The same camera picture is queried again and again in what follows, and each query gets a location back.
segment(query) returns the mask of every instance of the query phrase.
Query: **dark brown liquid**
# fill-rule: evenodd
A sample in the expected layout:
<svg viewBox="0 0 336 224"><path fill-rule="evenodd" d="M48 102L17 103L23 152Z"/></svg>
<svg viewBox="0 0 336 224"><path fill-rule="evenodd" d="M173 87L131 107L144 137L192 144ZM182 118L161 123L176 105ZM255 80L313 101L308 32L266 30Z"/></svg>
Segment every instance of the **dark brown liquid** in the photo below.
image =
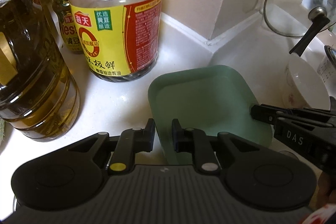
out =
<svg viewBox="0 0 336 224"><path fill-rule="evenodd" d="M0 32L18 71L0 85L0 117L38 141L63 135L77 116L79 92L42 8L32 0L11 0L0 8Z"/></svg>

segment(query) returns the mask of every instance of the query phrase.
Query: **green cloth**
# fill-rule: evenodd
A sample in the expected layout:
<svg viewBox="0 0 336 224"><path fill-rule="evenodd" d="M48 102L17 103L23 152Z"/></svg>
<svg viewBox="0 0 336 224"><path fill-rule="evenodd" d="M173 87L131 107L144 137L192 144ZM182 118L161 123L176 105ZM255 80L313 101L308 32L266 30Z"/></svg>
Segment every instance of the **green cloth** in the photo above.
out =
<svg viewBox="0 0 336 224"><path fill-rule="evenodd" d="M0 144L2 142L4 133L5 133L5 121L0 118Z"/></svg>

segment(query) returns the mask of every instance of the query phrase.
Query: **black handle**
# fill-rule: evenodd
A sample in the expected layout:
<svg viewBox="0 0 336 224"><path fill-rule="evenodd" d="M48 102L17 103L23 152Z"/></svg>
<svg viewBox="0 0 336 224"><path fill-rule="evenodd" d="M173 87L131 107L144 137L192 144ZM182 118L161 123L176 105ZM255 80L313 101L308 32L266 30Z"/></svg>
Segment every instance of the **black handle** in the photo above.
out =
<svg viewBox="0 0 336 224"><path fill-rule="evenodd" d="M300 41L289 51L289 53L295 52L298 56L301 56L309 43L314 37L330 22L330 19L326 16L318 16L313 20L313 24L308 31L300 39Z"/></svg>

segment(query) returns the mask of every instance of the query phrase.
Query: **green plastic tray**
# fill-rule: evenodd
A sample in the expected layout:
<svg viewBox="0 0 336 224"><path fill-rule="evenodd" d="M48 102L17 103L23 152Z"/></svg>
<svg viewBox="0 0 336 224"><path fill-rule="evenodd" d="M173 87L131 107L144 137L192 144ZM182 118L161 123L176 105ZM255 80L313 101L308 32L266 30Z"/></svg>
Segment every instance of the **green plastic tray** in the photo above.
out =
<svg viewBox="0 0 336 224"><path fill-rule="evenodd" d="M157 77L148 89L148 100L163 152L169 164L189 164L188 153L176 153L171 122L182 128L198 128L207 135L225 131L268 147L271 126L253 120L250 106L257 104L244 78L227 66L212 66L168 73Z"/></svg>

